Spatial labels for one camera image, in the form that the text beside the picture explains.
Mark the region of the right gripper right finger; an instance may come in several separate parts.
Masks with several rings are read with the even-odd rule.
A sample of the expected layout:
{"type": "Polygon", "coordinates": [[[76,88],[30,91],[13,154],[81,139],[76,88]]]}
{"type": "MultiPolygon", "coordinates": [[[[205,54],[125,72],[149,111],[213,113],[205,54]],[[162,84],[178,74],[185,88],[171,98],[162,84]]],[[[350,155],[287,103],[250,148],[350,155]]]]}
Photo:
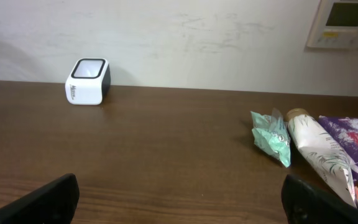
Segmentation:
{"type": "Polygon", "coordinates": [[[294,175],[284,180],[281,199],[289,224],[358,224],[358,209],[294,175]]]}

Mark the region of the beige wall control panel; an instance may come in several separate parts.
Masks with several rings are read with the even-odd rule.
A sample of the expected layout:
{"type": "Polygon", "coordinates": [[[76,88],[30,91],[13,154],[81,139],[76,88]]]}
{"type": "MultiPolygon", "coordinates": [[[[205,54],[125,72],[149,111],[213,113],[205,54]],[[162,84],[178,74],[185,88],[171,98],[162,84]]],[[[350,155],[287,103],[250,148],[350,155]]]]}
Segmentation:
{"type": "Polygon", "coordinates": [[[358,49],[358,0],[320,0],[306,46],[358,49]]]}

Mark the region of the white barcode scanner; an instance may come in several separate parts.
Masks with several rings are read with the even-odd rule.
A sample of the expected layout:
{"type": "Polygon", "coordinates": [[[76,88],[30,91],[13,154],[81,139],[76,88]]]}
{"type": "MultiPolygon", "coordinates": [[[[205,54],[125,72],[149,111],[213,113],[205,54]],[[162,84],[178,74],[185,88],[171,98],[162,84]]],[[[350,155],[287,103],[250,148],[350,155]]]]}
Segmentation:
{"type": "Polygon", "coordinates": [[[109,62],[105,58],[81,58],[65,82],[65,93],[73,105],[100,105],[110,86],[109,62]]]}

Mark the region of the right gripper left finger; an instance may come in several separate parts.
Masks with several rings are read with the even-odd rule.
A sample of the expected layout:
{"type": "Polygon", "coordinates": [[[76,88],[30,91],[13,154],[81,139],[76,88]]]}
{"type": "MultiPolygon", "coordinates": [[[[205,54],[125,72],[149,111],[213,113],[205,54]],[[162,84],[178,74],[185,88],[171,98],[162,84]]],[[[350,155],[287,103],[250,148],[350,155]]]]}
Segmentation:
{"type": "Polygon", "coordinates": [[[0,208],[0,224],[70,224],[79,197],[75,174],[65,174],[0,208]]]}

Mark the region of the teal wet wipes pack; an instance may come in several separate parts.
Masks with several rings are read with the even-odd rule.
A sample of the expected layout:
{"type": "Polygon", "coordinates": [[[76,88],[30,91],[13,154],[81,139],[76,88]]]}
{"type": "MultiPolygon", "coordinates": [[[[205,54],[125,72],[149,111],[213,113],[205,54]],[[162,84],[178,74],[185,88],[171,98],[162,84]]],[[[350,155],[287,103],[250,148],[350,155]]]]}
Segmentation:
{"type": "Polygon", "coordinates": [[[290,135],[287,124],[278,109],[262,115],[251,111],[254,144],[267,155],[278,160],[284,167],[291,165],[290,135]]]}

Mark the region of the white floral cream tube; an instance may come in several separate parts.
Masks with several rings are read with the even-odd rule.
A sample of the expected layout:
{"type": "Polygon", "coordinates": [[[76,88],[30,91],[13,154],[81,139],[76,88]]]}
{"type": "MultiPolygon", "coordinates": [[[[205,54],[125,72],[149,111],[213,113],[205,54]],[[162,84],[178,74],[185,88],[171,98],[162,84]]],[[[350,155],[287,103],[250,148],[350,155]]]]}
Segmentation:
{"type": "Polygon", "coordinates": [[[306,110],[292,109],[286,120],[301,155],[343,201],[356,207],[352,171],[344,149],[306,110]]]}

